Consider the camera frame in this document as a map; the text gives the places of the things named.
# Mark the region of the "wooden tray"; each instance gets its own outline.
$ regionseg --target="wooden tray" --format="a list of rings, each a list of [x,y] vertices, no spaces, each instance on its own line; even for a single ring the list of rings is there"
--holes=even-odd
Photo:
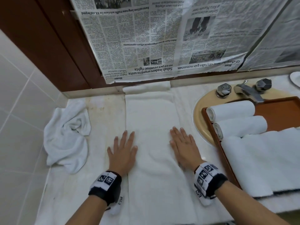
[[[201,110],[204,120],[208,126],[208,130],[214,139],[218,148],[219,157],[227,173],[229,181],[241,189],[240,184],[230,166],[230,163],[221,146],[221,142],[209,120],[206,113],[207,107]],[[300,127],[300,99],[297,96],[266,100],[263,103],[255,105],[255,114],[263,116],[268,124],[268,131],[281,131],[287,128]]]

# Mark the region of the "newspaper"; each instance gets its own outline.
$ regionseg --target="newspaper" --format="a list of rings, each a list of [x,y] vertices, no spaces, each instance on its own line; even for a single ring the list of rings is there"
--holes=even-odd
[[[292,0],[239,71],[300,64],[300,0]]]
[[[287,0],[71,0],[106,83],[237,69]]]

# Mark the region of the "beige sink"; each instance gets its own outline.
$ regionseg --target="beige sink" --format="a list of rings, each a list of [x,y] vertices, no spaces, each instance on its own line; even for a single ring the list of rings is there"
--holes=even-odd
[[[206,95],[204,95],[202,98],[200,98],[193,111],[193,120],[195,123],[196,128],[200,132],[200,134],[212,145],[214,144],[214,140],[212,139],[212,136],[207,128],[207,125],[205,123],[205,120],[201,114],[201,110],[204,107],[210,107],[215,106],[223,103],[233,102],[236,100],[242,100],[247,99],[245,95],[238,95],[234,93],[233,87],[235,85],[231,85],[232,92],[229,94],[227,98],[221,99],[217,97],[216,90],[212,90]],[[271,88],[268,91],[264,92],[264,94],[261,95],[263,99],[269,100],[269,99],[280,99],[280,98],[286,98],[286,97],[292,97],[290,93],[287,93],[285,91],[277,90],[275,88]]]

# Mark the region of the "faucet spout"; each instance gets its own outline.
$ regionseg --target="faucet spout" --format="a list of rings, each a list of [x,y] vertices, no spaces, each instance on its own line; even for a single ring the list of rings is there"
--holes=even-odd
[[[244,94],[248,96],[255,103],[263,103],[264,99],[261,97],[261,95],[253,87],[246,85],[245,83],[247,82],[248,81],[245,80],[242,84],[237,84],[234,86],[234,92],[236,94]]]

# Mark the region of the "white marble countertop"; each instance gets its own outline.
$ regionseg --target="white marble countertop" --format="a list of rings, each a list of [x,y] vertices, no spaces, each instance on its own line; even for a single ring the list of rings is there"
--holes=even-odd
[[[290,82],[288,75],[269,78],[272,79],[274,88],[300,97],[299,88]],[[251,79],[250,82],[255,83],[258,79],[261,78]],[[242,83],[242,81],[227,81],[226,83],[237,84]],[[192,112],[200,97],[216,89],[222,83],[225,82],[171,88],[181,126],[188,134],[194,136],[202,158],[212,162],[220,169],[223,167],[216,148],[208,144],[198,133],[192,120]],[[81,98],[81,100],[86,101],[92,126],[91,134],[87,137],[89,146],[87,162],[74,175],[67,174],[61,166],[51,168],[36,225],[63,225],[67,222],[87,198],[91,183],[108,168],[106,148],[112,145],[115,136],[121,136],[125,130],[124,94]],[[292,211],[300,209],[300,193],[268,197],[260,200],[260,202],[275,213]],[[203,207],[203,215],[206,216],[203,217],[201,224],[232,220],[219,200],[216,200],[208,208]]]

